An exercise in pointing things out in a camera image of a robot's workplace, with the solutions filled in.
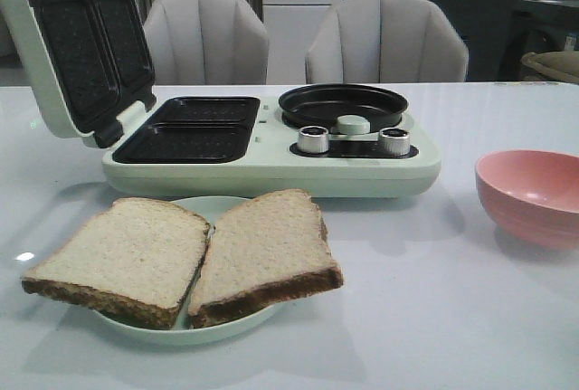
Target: glossy table surface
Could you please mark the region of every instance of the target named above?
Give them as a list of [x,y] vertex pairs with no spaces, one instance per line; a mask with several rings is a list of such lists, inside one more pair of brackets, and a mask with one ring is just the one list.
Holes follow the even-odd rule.
[[[121,193],[105,182],[100,150],[50,134],[29,88],[1,88],[0,388],[579,388],[579,250],[504,233],[474,181],[476,160],[494,150],[579,155],[579,86],[385,87],[408,99],[441,148],[436,183],[396,200],[318,199],[344,287],[195,347],[137,342],[90,310],[24,293],[22,272]],[[162,100],[289,88],[155,92]]]

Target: frying pan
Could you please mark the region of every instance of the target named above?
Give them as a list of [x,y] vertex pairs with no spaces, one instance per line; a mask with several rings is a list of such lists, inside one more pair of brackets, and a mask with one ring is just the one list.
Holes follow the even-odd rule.
[[370,132],[398,124],[408,101],[398,93],[360,84],[314,84],[280,96],[284,118],[294,126],[332,129],[340,116],[360,116]]

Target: white chair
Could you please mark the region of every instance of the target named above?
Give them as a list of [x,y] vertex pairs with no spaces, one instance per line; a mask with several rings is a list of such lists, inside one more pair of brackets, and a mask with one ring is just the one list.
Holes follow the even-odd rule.
[[306,54],[307,83],[458,82],[469,52],[426,0],[332,5]]
[[269,38],[245,0],[155,0],[143,28],[158,85],[266,81]]

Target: pink bowl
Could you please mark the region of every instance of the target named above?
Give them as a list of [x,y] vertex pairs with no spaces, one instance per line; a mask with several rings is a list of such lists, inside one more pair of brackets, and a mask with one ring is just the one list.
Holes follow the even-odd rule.
[[579,246],[579,157],[507,150],[476,165],[480,202],[514,236],[548,248]]

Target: white plate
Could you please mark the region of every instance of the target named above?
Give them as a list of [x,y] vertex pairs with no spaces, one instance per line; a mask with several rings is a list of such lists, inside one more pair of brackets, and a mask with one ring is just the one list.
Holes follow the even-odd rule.
[[[236,205],[239,205],[245,200],[247,199],[241,197],[210,195],[204,197],[184,198],[182,200],[175,200],[173,203],[183,206],[185,209],[197,212],[213,224],[222,213]],[[273,304],[265,309],[253,313],[252,315],[246,316],[245,318],[213,327],[195,329],[188,328],[186,325],[187,307],[189,305],[188,298],[189,296],[187,295],[187,301],[181,308],[173,328],[166,330],[135,327],[128,321],[113,318],[110,315],[99,313],[98,311],[95,311],[95,313],[106,324],[130,338],[159,345],[199,345],[236,336],[249,329],[257,327],[264,320],[273,316],[283,305],[283,303]]]

